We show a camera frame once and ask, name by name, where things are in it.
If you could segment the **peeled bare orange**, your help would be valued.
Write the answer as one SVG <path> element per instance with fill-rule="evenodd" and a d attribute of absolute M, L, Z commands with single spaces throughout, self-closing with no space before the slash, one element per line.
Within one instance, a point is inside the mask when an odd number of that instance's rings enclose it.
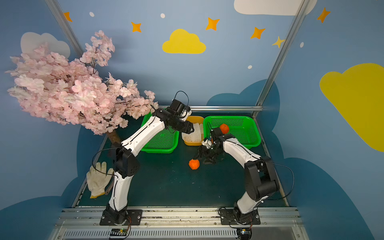
<path fill-rule="evenodd" d="M 221 124 L 221 125 L 220 125 L 220 130 L 222 131 L 223 135 L 226 135 L 226 134 L 229 133 L 230 128 L 229 128 L 229 126 L 226 125 L 226 124 Z"/>

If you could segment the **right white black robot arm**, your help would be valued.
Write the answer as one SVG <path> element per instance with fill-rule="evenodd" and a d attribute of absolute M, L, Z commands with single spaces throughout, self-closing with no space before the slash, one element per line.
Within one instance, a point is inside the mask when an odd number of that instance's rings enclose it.
<path fill-rule="evenodd" d="M 210 131 L 199 146 L 195 160 L 204 164 L 216 164 L 219 156 L 232 156 L 245 171 L 245 190 L 243 196 L 234 204 L 233 219 L 229 224 L 250 225 L 258 216 L 258 206 L 280 190 L 278 176 L 273 161 L 261 157 L 245 146 L 232 134 L 224 134 L 220 128 Z"/>

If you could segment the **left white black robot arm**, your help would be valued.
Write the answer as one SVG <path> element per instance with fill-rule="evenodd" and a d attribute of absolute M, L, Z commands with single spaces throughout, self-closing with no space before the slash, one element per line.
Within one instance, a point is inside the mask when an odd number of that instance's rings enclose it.
<path fill-rule="evenodd" d="M 102 214 L 101 226 L 124 226 L 130 223 L 128 193 L 132 178 L 140 169 L 137 155 L 156 134 L 168 127 L 181 133 L 193 133 L 193 124 L 187 121 L 191 114 L 189 106 L 174 99 L 169 107 L 156 109 L 132 136 L 113 145 L 110 152 L 114 165 L 114 184 L 111 198 Z"/>

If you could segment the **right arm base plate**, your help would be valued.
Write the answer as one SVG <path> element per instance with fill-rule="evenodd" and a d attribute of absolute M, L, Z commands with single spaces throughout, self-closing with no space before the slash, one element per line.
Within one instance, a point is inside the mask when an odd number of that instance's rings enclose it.
<path fill-rule="evenodd" d="M 243 214 L 237 208 L 219 208 L 218 214 L 222 225 L 260 225 L 260 215 L 257 210 Z"/>

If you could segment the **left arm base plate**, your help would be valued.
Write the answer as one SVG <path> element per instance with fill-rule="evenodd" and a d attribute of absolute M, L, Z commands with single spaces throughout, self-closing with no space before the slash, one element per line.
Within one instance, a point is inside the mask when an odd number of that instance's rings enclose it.
<path fill-rule="evenodd" d="M 102 213 L 100 226 L 139 226 L 142 219 L 142 210 L 105 209 Z"/>

